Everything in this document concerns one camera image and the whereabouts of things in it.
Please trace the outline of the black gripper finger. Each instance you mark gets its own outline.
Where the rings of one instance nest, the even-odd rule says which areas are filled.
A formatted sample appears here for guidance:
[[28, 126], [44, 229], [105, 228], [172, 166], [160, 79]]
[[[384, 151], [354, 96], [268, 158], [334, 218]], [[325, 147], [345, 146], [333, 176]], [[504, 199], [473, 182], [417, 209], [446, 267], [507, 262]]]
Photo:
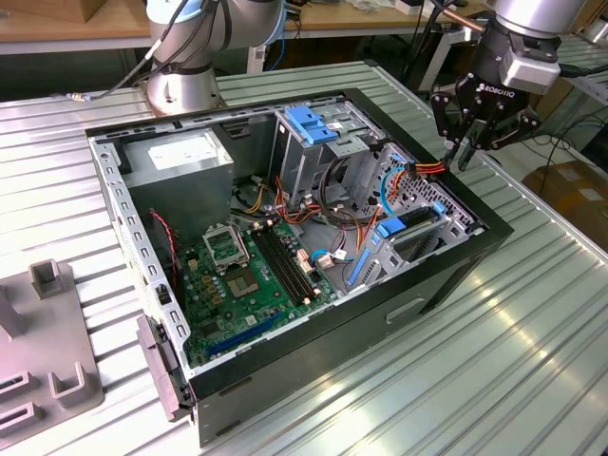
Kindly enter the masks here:
[[443, 164], [452, 164], [462, 144], [463, 138], [471, 129], [482, 107], [482, 98], [476, 96], [472, 102], [460, 109], [460, 121], [454, 123], [447, 115], [447, 106], [452, 96], [447, 92], [436, 92], [430, 99], [431, 108], [438, 134], [451, 143], [442, 159]]
[[458, 169], [466, 170], [476, 152], [492, 151], [517, 143], [541, 125], [538, 115], [525, 108], [515, 112], [505, 103], [497, 102], [489, 113], [476, 117], [465, 134], [468, 144], [458, 160]]

